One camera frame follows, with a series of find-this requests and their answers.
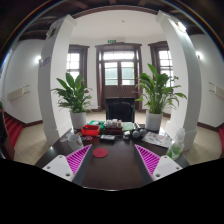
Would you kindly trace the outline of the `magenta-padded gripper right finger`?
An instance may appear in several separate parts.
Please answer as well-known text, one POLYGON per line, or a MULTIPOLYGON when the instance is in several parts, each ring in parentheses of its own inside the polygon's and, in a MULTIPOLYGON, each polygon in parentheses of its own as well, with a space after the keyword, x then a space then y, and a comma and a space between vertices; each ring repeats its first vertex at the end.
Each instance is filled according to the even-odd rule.
POLYGON ((140 171, 146 183, 160 180, 182 169, 179 164, 167 155, 159 156, 139 145, 135 145, 135 149, 140 171))

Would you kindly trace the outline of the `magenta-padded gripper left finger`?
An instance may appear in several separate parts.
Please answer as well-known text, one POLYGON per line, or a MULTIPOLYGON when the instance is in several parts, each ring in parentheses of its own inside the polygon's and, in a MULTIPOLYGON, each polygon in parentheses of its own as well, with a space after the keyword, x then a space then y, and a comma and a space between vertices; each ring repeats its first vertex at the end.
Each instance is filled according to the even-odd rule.
POLYGON ((58 155, 43 170, 59 176, 69 182, 81 185, 86 172, 86 164, 90 159, 92 145, 84 146, 67 156, 58 155))

